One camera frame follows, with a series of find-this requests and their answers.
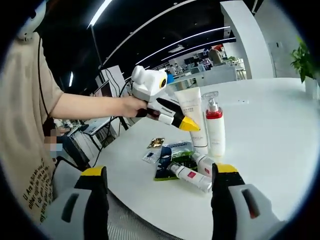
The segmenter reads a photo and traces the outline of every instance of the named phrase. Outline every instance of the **green packet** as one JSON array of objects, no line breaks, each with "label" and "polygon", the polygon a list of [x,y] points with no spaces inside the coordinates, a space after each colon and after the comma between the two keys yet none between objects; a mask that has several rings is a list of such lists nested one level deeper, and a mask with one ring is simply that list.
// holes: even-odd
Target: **green packet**
[{"label": "green packet", "polygon": [[171,163],[179,163],[182,166],[198,171],[197,164],[191,158],[194,152],[194,146],[190,141],[162,145],[161,154],[156,163],[154,180],[178,179],[173,172],[167,169]]}]

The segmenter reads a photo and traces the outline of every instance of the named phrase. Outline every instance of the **beige t-shirt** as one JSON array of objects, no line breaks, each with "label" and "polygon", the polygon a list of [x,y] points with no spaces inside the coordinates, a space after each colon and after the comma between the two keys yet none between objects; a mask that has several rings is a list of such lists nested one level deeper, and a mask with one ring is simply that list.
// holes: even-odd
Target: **beige t-shirt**
[{"label": "beige t-shirt", "polygon": [[[0,163],[13,194],[37,222],[43,222],[52,201],[55,169],[44,145],[47,114],[38,78],[39,35],[30,42],[16,39],[0,74]],[[57,86],[40,47],[40,79],[50,113],[63,92]]]}]

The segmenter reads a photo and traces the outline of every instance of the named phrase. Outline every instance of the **white pillar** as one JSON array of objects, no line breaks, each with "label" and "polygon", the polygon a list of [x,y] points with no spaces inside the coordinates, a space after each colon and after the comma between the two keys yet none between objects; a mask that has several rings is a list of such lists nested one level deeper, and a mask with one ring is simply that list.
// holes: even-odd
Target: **white pillar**
[{"label": "white pillar", "polygon": [[242,0],[220,2],[224,21],[240,43],[248,79],[274,78],[272,59],[253,14]]}]

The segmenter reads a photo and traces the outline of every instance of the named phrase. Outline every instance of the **green leaves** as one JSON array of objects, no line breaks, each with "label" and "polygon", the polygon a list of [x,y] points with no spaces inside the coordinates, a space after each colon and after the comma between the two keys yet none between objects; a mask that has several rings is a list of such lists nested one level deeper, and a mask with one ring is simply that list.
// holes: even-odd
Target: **green leaves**
[{"label": "green leaves", "polygon": [[306,43],[303,42],[299,37],[298,41],[298,49],[294,49],[291,53],[291,56],[294,60],[291,63],[291,66],[293,66],[297,73],[300,74],[301,82],[303,83],[306,79],[306,76],[314,79],[315,68]]}]

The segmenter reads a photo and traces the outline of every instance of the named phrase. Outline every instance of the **white wall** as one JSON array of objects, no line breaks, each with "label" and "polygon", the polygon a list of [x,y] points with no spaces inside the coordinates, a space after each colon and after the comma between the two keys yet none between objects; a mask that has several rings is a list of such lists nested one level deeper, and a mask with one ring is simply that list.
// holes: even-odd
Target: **white wall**
[{"label": "white wall", "polygon": [[236,59],[244,58],[244,53],[242,52],[242,48],[239,42],[226,42],[223,44],[223,47],[228,58],[231,56],[235,57]]},{"label": "white wall", "polygon": [[178,56],[177,58],[169,60],[169,64],[174,66],[175,63],[177,63],[179,66],[183,66],[185,64],[185,59],[192,58],[195,54],[202,53],[204,50],[204,48],[198,49],[197,51],[193,51],[185,55]]},{"label": "white wall", "polygon": [[265,38],[253,14],[242,0],[220,2],[224,21],[230,24],[236,41],[245,53],[248,79],[273,78],[274,70]]},{"label": "white wall", "polygon": [[273,60],[275,76],[278,78],[299,78],[290,63],[290,53],[299,47],[299,33],[290,19],[271,0],[264,0],[254,16]]}]

